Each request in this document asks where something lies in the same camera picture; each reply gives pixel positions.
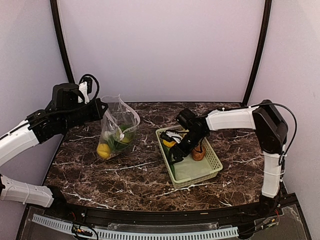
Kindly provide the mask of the light green plastic basket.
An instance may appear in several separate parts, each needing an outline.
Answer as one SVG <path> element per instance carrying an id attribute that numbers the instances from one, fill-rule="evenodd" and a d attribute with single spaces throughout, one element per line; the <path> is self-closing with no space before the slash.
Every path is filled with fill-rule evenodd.
<path id="1" fill-rule="evenodd" d="M 155 131 L 164 164 L 175 189 L 181 189 L 214 178 L 223 169 L 221 161 L 206 138 L 202 142 L 202 149 L 205 151 L 202 160 L 195 161 L 192 155 L 189 154 L 183 161 L 171 165 L 168 162 L 170 148 L 165 146 L 163 139 L 161 139 L 161 133 L 166 131 L 185 132 L 185 130 L 179 125 L 174 125 Z"/>

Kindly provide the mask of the clear dotted zip top bag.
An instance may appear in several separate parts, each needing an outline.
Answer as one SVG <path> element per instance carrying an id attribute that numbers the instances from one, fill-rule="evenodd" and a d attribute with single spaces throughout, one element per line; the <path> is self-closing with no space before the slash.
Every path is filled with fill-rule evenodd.
<path id="1" fill-rule="evenodd" d="M 101 100 L 108 104 L 108 108 L 101 120 L 101 134 L 96 152 L 101 159 L 109 160 L 132 145 L 141 119 L 119 95 L 107 95 Z"/>

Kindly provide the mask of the yellow lemon toy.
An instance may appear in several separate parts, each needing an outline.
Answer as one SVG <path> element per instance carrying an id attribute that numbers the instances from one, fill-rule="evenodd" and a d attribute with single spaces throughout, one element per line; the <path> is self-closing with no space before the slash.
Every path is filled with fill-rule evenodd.
<path id="1" fill-rule="evenodd" d="M 96 152 L 102 159 L 108 159 L 111 155 L 111 149 L 106 143 L 100 143 L 97 146 Z"/>

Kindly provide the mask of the green bok choy toy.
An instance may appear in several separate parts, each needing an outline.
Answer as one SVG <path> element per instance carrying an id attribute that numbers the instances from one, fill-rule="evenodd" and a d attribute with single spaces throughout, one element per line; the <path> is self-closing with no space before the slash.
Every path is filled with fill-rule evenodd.
<path id="1" fill-rule="evenodd" d="M 126 131 L 129 129 L 129 125 L 121 125 L 119 129 L 121 130 L 121 133 L 119 129 L 117 128 L 115 132 L 112 131 L 104 131 L 102 138 L 106 144 L 110 147 L 111 151 L 113 153 L 115 152 L 121 152 L 133 141 L 135 137 L 135 131 L 130 130 Z"/>

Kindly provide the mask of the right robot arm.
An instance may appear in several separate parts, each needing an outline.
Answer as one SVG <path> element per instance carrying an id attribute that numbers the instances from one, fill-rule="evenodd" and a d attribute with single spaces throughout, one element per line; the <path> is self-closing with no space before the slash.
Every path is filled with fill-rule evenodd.
<path id="1" fill-rule="evenodd" d="M 266 197 L 255 205 L 255 213 L 266 217 L 275 208 L 271 198 L 280 190 L 282 165 L 288 150 L 288 125 L 276 107 L 270 100 L 264 100 L 257 105 L 229 110 L 215 109 L 203 115 L 197 115 L 188 108 L 183 109 L 176 121 L 187 130 L 187 134 L 169 150 L 168 162 L 175 164 L 183 161 L 210 132 L 225 129 L 253 130 L 264 155 L 261 194 Z"/>

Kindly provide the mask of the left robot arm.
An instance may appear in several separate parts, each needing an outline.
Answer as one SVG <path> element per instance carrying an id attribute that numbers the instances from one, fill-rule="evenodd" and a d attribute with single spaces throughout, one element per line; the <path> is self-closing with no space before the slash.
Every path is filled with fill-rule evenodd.
<path id="1" fill-rule="evenodd" d="M 69 129 L 101 120 L 108 104 L 94 96 L 89 98 L 86 82 L 55 85 L 46 108 L 35 111 L 0 138 L 0 164 L 4 165 L 22 152 L 40 145 Z M 34 204 L 51 210 L 60 218 L 71 213 L 63 195 L 54 187 L 32 185 L 0 176 L 0 199 Z"/>

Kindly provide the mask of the brown potato toy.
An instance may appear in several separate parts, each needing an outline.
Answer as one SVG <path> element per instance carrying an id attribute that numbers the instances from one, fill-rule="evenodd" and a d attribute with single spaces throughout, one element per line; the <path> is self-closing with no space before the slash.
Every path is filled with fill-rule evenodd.
<path id="1" fill-rule="evenodd" d="M 206 154 L 206 148 L 200 144 L 191 151 L 191 156 L 194 161 L 203 160 L 205 157 L 205 154 Z"/>

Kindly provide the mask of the black front rail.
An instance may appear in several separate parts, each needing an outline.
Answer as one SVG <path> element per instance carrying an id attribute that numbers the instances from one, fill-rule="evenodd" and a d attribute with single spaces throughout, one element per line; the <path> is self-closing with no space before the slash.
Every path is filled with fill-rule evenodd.
<path id="1" fill-rule="evenodd" d="M 218 222 L 220 225 L 231 224 L 238 226 L 276 214 L 273 209 L 269 209 L 269 211 L 260 209 L 259 203 L 192 211 L 114 210 L 61 203 L 46 208 L 44 213 L 51 217 L 75 220 L 94 226 L 107 226 L 109 224 L 164 226 L 206 224 L 211 222 Z"/>

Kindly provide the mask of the left black frame post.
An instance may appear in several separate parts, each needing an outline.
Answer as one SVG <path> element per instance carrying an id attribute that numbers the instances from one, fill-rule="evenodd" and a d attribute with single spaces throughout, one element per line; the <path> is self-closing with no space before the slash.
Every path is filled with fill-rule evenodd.
<path id="1" fill-rule="evenodd" d="M 59 13 L 58 1 L 57 0 L 50 0 L 49 2 L 50 2 L 50 9 L 51 9 L 51 15 L 52 15 L 52 19 L 53 19 L 55 35 L 56 35 L 56 39 L 57 39 L 58 48 L 59 48 L 60 56 L 62 59 L 64 71 L 65 71 L 68 82 L 75 83 L 74 75 L 72 72 L 69 56 L 67 53 L 66 43 L 65 43 L 65 39 L 64 39 L 63 28 L 62 28 L 62 24 L 61 24 L 60 13 Z"/>

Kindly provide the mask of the black frame post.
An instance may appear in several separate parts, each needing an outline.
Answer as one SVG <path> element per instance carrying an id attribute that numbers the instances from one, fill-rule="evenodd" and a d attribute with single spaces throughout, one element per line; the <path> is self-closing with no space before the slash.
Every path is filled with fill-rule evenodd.
<path id="1" fill-rule="evenodd" d="M 264 1 L 264 8 L 263 8 L 263 15 L 262 15 L 262 20 L 261 20 L 261 27 L 260 27 L 260 32 L 259 32 L 259 37 L 258 37 L 258 42 L 257 42 L 257 47 L 254 55 L 254 60 L 251 68 L 251 72 L 249 75 L 248 83 L 245 89 L 245 93 L 242 99 L 241 104 L 243 106 L 247 106 L 250 100 L 250 97 L 253 92 L 253 88 L 255 85 L 255 81 L 257 78 L 258 70 L 260 67 L 262 55 L 263 55 L 263 50 L 265 46 L 265 41 L 267 37 L 267 32 L 268 32 L 268 26 L 269 26 L 269 21 L 270 21 L 270 15 L 271 15 L 271 8 L 272 8 L 272 0 L 265 0 Z"/>
<path id="2" fill-rule="evenodd" d="M 51 9 L 51 15 L 52 15 L 52 19 L 53 19 L 55 35 L 56 35 L 56 39 L 57 39 L 58 48 L 59 48 L 60 56 L 62 59 L 64 71 L 65 71 L 68 82 L 75 83 L 74 75 L 72 72 L 69 56 L 67 53 L 66 43 L 65 43 L 65 39 L 64 39 L 63 28 L 62 28 L 62 24 L 61 24 L 60 13 L 59 13 L 58 1 L 57 0 L 50 0 L 49 2 L 50 2 L 50 9 Z"/>

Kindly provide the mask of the right black frame post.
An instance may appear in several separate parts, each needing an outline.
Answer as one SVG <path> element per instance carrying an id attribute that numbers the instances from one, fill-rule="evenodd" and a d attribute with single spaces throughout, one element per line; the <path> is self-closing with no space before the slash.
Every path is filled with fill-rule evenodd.
<path id="1" fill-rule="evenodd" d="M 258 70 L 260 67 L 262 55 L 263 55 L 263 50 L 265 46 L 265 41 L 267 37 L 267 32 L 268 32 L 268 26 L 269 26 L 269 21 L 270 21 L 270 15 L 271 15 L 271 8 L 272 8 L 272 0 L 265 0 L 264 1 L 264 8 L 263 8 L 263 15 L 262 15 L 262 20 L 261 20 L 261 27 L 260 27 L 260 32 L 259 32 L 259 37 L 258 37 L 258 42 L 257 42 L 257 47 L 254 55 L 254 60 L 251 68 L 251 72 L 249 75 L 248 83 L 245 89 L 245 93 L 242 99 L 241 104 L 243 106 L 247 106 L 250 100 L 250 97 L 253 92 L 253 88 L 255 85 L 255 81 L 257 78 Z"/>

